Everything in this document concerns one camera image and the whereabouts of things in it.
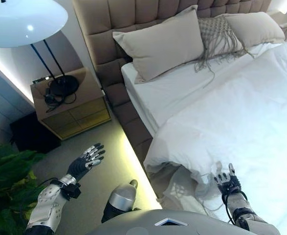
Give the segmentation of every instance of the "floor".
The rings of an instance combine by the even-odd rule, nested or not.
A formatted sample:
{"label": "floor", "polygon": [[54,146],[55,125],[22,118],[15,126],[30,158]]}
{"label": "floor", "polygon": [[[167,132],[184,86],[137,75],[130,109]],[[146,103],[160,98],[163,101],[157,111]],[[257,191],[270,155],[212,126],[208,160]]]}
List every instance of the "floor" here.
{"label": "floor", "polygon": [[139,182],[134,207],[160,209],[156,195],[134,154],[117,119],[102,124],[62,142],[62,146],[49,152],[44,160],[34,166],[39,181],[51,177],[61,178],[70,163],[91,145],[101,142],[105,146],[105,159],[91,170],[79,183],[82,194],[71,199],[62,212],[56,234],[85,235],[101,224],[103,209],[111,191],[119,184],[132,179]]}

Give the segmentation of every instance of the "tufted headboard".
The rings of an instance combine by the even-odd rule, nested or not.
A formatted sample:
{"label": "tufted headboard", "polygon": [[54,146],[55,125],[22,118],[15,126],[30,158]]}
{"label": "tufted headboard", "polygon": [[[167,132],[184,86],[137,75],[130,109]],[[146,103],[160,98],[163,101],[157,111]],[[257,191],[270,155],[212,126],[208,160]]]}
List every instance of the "tufted headboard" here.
{"label": "tufted headboard", "polygon": [[198,17],[266,11],[271,0],[73,0],[96,74],[142,162],[152,137],[130,102],[121,67],[132,59],[117,45],[113,31],[129,32],[158,24],[197,4]]}

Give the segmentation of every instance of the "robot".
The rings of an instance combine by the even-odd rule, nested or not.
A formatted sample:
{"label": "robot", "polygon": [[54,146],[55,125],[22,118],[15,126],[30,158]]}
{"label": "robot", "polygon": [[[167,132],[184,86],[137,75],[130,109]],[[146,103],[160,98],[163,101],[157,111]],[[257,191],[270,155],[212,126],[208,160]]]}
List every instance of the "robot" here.
{"label": "robot", "polygon": [[[53,235],[61,221],[62,208],[80,195],[82,177],[103,160],[100,143],[82,153],[60,180],[52,180],[38,196],[24,235]],[[134,209],[138,182],[118,186],[104,209],[102,225],[88,235],[280,235],[252,210],[232,164],[229,173],[215,177],[226,212],[233,225],[188,211]]]}

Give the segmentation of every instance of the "lamp stand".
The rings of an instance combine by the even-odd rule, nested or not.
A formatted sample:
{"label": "lamp stand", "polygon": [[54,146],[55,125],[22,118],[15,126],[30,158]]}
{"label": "lamp stand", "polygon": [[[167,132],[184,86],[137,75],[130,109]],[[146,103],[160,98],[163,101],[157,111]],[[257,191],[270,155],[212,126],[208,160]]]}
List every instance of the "lamp stand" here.
{"label": "lamp stand", "polygon": [[77,78],[75,78],[74,76],[71,76],[71,75],[65,75],[64,74],[59,62],[56,60],[53,52],[51,51],[49,45],[46,42],[46,40],[44,40],[44,44],[45,44],[46,48],[48,49],[48,51],[50,52],[51,56],[53,57],[55,63],[57,64],[57,66],[59,67],[59,69],[62,73],[62,76],[56,78],[53,75],[53,73],[51,72],[51,70],[49,69],[49,67],[46,65],[45,61],[43,60],[42,56],[39,54],[39,52],[37,51],[35,46],[33,44],[31,44],[32,49],[35,51],[35,53],[37,54],[37,56],[39,57],[39,59],[43,63],[44,67],[48,70],[49,74],[53,78],[53,81],[50,84],[51,93],[56,95],[56,96],[62,96],[62,97],[66,97],[66,96],[69,96],[71,94],[74,94],[78,90],[78,87],[79,87],[79,83],[78,83]]}

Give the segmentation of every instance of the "houseplant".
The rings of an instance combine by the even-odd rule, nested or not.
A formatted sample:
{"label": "houseplant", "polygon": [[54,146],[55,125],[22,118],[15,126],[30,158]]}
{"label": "houseplant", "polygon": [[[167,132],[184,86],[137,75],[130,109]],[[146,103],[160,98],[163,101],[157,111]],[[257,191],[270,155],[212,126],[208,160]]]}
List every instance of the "houseplant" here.
{"label": "houseplant", "polygon": [[25,221],[36,206],[38,194],[31,168],[44,157],[34,151],[15,152],[0,146],[0,235],[21,235]]}

